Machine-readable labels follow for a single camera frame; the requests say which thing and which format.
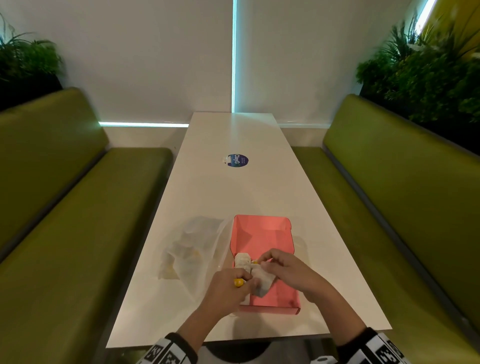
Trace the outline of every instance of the white plastic bag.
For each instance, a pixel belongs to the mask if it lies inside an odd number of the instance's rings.
[[[192,218],[162,252],[159,279],[179,279],[192,300],[203,298],[230,249],[233,219]]]

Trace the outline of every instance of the red box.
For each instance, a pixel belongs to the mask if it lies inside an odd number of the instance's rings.
[[[230,250],[248,253],[252,259],[277,248],[293,254],[292,224],[288,218],[276,216],[237,215],[233,220]],[[265,297],[251,295],[250,305],[240,305],[240,311],[297,315],[300,300],[297,290],[277,279]]]

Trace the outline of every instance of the person's left hand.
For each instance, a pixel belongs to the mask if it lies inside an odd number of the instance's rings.
[[[234,280],[247,282],[237,288]],[[242,268],[228,268],[216,272],[198,309],[216,321],[238,311],[240,303],[260,285],[258,278]]]

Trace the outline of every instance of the yellow candy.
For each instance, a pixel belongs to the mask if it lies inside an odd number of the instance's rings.
[[[236,278],[234,279],[235,287],[241,287],[245,283],[245,281],[242,278]]]

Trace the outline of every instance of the pink cardboard box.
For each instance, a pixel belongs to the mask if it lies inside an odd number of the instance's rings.
[[[252,259],[258,259],[271,248],[293,254],[295,249],[291,230],[292,224],[288,218],[237,215],[233,220],[230,250],[233,256],[248,253]],[[250,305],[241,305],[240,310],[297,315],[300,312],[299,293],[277,279],[265,297],[251,295]]]

